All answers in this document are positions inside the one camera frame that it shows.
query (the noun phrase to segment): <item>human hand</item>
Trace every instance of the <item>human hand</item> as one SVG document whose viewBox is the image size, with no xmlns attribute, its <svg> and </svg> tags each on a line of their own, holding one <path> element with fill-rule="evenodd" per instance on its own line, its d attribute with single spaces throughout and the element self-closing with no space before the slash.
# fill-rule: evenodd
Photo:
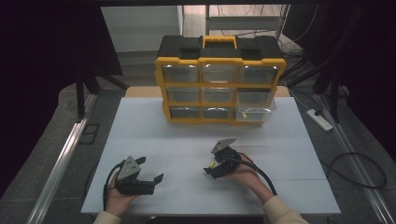
<svg viewBox="0 0 396 224">
<path fill-rule="evenodd" d="M 247 155 L 243 153 L 239 153 L 239 155 L 241 156 L 242 161 L 253 164 L 253 160 L 251 160 Z M 257 172 L 245 164 L 239 164 L 236 170 L 233 173 L 226 175 L 226 177 L 235 179 L 239 183 L 251 189 L 262 202 L 262 204 L 265 204 L 268 202 L 268 200 L 275 196 L 273 192 L 262 183 L 262 181 L 259 179 L 259 176 L 257 175 Z"/>
<path fill-rule="evenodd" d="M 140 195 L 125 195 L 121 194 L 115 188 L 117 173 L 115 173 L 111 179 L 107 189 L 107 200 L 106 200 L 106 211 L 117 217 L 122 216 L 128 209 L 131 202 L 133 202 Z"/>
<path fill-rule="evenodd" d="M 253 160 L 249 158 L 247 155 L 243 153 L 239 153 L 239 155 L 241 156 L 242 161 L 253 164 Z M 234 172 L 226 175 L 225 177 L 232 178 L 246 186 L 248 186 L 248 183 L 250 183 L 252 180 L 259 179 L 259 176 L 257 175 L 257 172 L 255 170 L 242 163 L 239 164 L 239 166 L 236 168 Z"/>
</svg>

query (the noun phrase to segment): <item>sleeve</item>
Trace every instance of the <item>sleeve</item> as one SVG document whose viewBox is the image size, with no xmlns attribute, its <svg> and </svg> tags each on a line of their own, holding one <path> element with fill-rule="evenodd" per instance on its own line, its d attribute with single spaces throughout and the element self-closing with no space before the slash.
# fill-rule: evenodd
<svg viewBox="0 0 396 224">
<path fill-rule="evenodd" d="M 120 224 L 121 218 L 105 211 L 101 211 L 93 224 Z"/>
<path fill-rule="evenodd" d="M 272 224 L 308 223 L 297 211 L 291 210 L 277 196 L 272 197 L 262 206 Z"/>
</svg>

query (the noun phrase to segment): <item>black curtain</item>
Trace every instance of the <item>black curtain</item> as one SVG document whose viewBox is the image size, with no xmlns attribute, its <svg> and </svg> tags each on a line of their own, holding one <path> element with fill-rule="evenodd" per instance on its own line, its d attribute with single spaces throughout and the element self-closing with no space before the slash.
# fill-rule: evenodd
<svg viewBox="0 0 396 224">
<path fill-rule="evenodd" d="M 370 1 L 340 58 L 347 103 L 396 161 L 396 1 Z"/>
<path fill-rule="evenodd" d="M 122 75 L 99 6 L 16 2 L 0 3 L 0 195 L 46 129 L 60 90 L 76 82 L 78 72 L 94 67 Z"/>
</svg>

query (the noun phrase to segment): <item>yellow organizer box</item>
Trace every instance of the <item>yellow organizer box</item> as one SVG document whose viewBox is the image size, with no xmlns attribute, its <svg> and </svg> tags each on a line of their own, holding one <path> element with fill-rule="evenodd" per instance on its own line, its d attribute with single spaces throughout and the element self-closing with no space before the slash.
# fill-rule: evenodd
<svg viewBox="0 0 396 224">
<path fill-rule="evenodd" d="M 286 61 L 272 36 L 163 37 L 156 79 L 170 122 L 263 124 Z"/>
</svg>

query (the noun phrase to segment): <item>power strip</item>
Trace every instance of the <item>power strip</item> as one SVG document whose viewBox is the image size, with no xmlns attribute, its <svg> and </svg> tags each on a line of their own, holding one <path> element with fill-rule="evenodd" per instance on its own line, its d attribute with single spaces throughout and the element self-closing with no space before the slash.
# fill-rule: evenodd
<svg viewBox="0 0 396 224">
<path fill-rule="evenodd" d="M 317 125 L 319 125 L 325 132 L 329 131 L 332 129 L 332 125 L 327 122 L 326 119 L 324 119 L 321 115 L 315 115 L 315 110 L 310 109 L 306 111 L 306 114 L 308 115 L 309 118 L 311 118 Z"/>
</svg>

